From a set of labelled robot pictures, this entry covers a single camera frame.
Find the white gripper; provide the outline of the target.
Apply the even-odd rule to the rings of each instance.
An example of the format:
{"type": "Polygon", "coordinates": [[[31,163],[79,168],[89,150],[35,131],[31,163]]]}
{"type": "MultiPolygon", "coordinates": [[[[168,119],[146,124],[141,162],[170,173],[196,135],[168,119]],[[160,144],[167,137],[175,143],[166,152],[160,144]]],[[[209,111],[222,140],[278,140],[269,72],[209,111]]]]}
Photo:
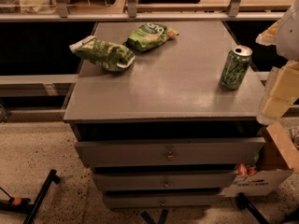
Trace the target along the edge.
{"type": "MultiPolygon", "coordinates": [[[[299,61],[299,0],[293,2],[281,20],[258,34],[255,42],[262,46],[276,44],[278,55],[299,61]]],[[[299,63],[287,63],[278,71],[262,114],[269,119],[281,118],[298,98],[299,63]]]]}

